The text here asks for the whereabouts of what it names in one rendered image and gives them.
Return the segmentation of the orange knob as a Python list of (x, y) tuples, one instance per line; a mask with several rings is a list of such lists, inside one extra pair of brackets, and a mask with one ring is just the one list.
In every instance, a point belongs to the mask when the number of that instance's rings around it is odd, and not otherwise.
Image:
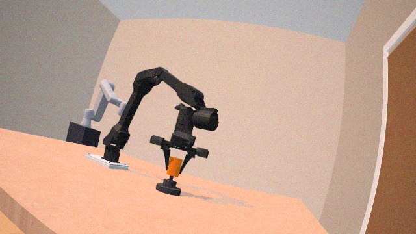
[(169, 176), (178, 177), (181, 169), (182, 159), (177, 157), (170, 157), (167, 174)]

